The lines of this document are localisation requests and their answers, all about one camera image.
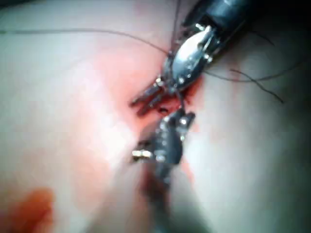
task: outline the red blood spot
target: red blood spot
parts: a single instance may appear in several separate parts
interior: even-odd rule
[[[32,191],[10,214],[11,233],[47,233],[53,224],[53,192]]]

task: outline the blood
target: blood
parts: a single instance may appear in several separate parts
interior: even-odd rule
[[[10,233],[47,233],[53,224],[54,194],[39,188],[28,194],[10,214]]]

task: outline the metal jaw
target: metal jaw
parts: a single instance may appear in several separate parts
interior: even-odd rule
[[[180,163],[183,142],[194,118],[193,112],[186,114],[184,109],[178,109],[146,126],[132,151],[132,161],[156,163],[155,176],[162,183],[169,184],[168,174],[164,170]]]
[[[212,62],[221,42],[216,29],[211,25],[195,24],[182,28],[178,39],[169,52],[162,72],[154,82],[130,101],[133,107],[140,102],[143,106],[137,115],[142,116],[155,108],[164,98],[176,95],[183,106],[181,92],[193,84],[206,64]]]

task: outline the blood stain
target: blood stain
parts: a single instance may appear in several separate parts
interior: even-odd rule
[[[49,188],[32,191],[10,214],[11,233],[47,233],[53,224],[54,194]]]

